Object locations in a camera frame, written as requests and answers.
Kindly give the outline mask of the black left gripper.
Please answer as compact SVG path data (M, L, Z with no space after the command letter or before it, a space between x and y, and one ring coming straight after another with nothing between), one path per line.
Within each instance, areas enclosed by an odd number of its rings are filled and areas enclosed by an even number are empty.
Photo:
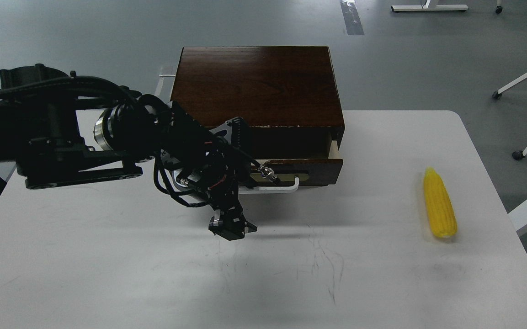
M208 225L228 241L243 239L258 227L243 215L240 185L283 183L280 175L251 156L252 134L247 121L234 117L214 131L203 127L177 102L154 101L153 183L178 204L215 210Z

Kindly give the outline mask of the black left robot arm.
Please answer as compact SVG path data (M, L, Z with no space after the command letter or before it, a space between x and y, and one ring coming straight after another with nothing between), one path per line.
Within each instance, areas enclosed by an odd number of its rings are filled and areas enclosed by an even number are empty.
M209 231L234 241L257 231L238 198L240 186L258 189L251 171L281 183L251 156L243 118L210 130L176 101L43 64L2 69L0 81L0 162L15 162L27 189L136 178L153 160L157 190L210 206Z

